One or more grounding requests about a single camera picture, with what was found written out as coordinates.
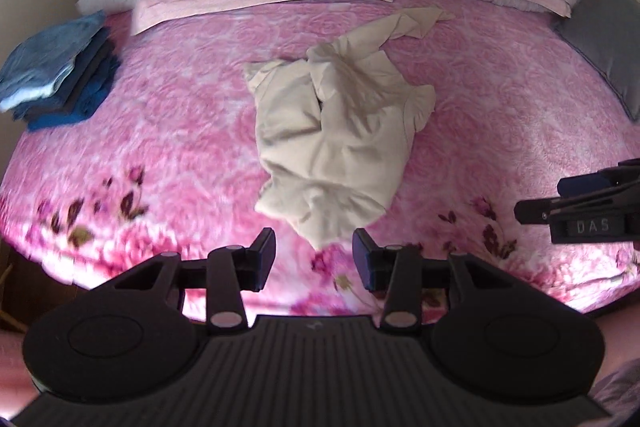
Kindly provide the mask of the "cream white garment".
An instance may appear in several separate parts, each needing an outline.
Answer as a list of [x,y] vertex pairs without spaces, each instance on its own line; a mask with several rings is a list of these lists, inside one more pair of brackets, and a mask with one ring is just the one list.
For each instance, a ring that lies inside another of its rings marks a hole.
[[423,39],[450,17],[436,6],[404,9],[312,46],[300,60],[245,64],[269,174],[256,211],[288,222],[314,249],[383,217],[436,93],[408,83],[382,46]]

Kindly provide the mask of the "stack of folded blue clothes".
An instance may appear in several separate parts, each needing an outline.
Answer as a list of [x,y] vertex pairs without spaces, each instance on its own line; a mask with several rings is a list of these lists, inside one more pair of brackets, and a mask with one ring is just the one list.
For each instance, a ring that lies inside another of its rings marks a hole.
[[78,124],[111,93],[119,65],[103,12],[50,26],[1,67],[1,110],[30,132]]

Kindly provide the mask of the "blue grey square cushion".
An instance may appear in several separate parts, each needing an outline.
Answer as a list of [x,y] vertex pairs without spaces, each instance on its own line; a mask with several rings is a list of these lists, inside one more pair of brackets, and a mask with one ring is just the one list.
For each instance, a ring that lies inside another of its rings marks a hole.
[[617,96],[628,118],[639,121],[638,0],[579,0],[554,32],[577,51]]

